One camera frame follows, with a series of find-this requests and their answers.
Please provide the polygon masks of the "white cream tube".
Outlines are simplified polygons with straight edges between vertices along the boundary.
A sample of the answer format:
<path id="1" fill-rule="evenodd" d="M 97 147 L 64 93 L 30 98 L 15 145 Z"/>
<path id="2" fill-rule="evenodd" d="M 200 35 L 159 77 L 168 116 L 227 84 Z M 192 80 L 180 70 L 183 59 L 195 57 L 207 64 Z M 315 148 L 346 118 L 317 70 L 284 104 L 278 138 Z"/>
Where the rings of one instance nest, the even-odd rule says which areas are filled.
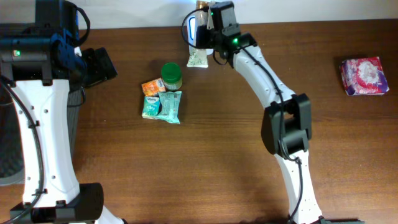
<path id="1" fill-rule="evenodd" d="M 196 15 L 205 15 L 205 11 L 197 11 L 193 14 Z M 187 62 L 187 67 L 197 67 L 197 68 L 208 68 L 208 53 L 205 49 L 197 49 L 192 46 L 189 46 L 189 59 Z"/>

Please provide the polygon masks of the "green lid jar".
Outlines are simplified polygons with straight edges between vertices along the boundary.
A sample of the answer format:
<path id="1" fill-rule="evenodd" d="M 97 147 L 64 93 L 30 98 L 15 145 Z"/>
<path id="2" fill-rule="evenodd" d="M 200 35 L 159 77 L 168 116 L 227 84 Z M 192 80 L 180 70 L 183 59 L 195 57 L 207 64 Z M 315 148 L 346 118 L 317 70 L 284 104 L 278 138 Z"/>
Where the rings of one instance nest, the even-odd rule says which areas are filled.
<path id="1" fill-rule="evenodd" d="M 176 63 L 166 63 L 161 69 L 161 77 L 170 91 L 178 90 L 182 86 L 182 71 Z"/>

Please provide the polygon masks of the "orange Kleenex tissue pack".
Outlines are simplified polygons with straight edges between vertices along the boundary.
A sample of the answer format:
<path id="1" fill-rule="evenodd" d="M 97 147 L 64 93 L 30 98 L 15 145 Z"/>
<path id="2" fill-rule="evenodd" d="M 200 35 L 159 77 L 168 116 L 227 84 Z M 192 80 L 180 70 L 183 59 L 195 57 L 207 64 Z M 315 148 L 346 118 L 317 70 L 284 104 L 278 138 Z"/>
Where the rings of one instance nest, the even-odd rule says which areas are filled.
<path id="1" fill-rule="evenodd" d="M 166 87 L 161 78 L 143 83 L 141 87 L 145 96 L 158 96 L 159 93 L 166 92 Z"/>

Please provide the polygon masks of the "teal Kleenex tissue pack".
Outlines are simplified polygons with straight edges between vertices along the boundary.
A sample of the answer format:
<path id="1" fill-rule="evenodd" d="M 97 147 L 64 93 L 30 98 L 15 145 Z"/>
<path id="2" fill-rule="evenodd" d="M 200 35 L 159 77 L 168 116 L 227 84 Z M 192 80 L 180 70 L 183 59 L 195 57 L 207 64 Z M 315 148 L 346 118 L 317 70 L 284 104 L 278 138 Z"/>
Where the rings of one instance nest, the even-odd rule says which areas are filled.
<path id="1" fill-rule="evenodd" d="M 156 96 L 145 96 L 142 117 L 144 119 L 156 119 L 160 110 L 160 98 Z"/>

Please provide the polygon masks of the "teal snack pouch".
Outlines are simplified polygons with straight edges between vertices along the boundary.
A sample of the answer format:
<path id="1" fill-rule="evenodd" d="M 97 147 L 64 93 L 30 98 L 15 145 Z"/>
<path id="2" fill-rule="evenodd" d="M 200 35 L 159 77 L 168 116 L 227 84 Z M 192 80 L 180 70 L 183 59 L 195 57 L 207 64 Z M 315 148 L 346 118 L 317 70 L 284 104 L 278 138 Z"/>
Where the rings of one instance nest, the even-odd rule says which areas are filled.
<path id="1" fill-rule="evenodd" d="M 159 93 L 161 111 L 156 118 L 171 124 L 180 124 L 180 120 L 178 118 L 178 109 L 181 96 L 181 91 L 168 91 Z"/>

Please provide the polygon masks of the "red purple package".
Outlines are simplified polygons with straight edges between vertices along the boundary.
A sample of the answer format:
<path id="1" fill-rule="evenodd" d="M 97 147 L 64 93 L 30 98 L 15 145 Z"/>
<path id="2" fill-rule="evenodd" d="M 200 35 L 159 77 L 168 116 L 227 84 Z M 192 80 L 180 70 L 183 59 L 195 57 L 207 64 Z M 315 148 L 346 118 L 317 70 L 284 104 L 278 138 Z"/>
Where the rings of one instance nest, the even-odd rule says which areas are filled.
<path id="1" fill-rule="evenodd" d="M 344 60 L 340 73 L 348 96 L 383 95 L 389 91 L 379 57 Z"/>

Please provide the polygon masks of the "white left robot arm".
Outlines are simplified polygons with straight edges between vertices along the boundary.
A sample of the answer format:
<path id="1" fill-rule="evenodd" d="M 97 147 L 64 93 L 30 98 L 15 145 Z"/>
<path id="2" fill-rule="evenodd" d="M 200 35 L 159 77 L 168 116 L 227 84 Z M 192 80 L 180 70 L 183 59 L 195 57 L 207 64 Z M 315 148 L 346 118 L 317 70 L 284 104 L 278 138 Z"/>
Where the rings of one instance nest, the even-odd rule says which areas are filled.
<path id="1" fill-rule="evenodd" d="M 17 112 L 25 167 L 22 202 L 10 223 L 122 223 L 101 184 L 81 184 L 70 152 L 68 96 L 116 77 L 104 48 L 80 50 L 85 11 L 70 1 L 37 1 L 35 24 L 1 37 L 1 85 Z"/>

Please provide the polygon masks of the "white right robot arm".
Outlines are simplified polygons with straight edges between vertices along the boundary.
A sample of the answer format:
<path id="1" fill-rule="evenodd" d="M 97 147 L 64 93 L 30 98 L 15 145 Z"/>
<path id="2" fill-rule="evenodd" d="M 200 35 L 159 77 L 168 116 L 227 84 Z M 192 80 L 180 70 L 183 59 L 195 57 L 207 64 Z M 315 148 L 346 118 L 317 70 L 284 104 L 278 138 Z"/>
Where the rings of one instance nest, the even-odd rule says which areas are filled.
<path id="1" fill-rule="evenodd" d="M 194 47 L 213 49 L 249 84 L 264 109 L 261 138 L 281 169 L 289 199 L 287 223 L 328 223 L 317 203 L 309 171 L 312 109 L 307 95 L 287 87 L 249 33 L 241 32 L 231 1 L 201 7 L 207 18 Z"/>

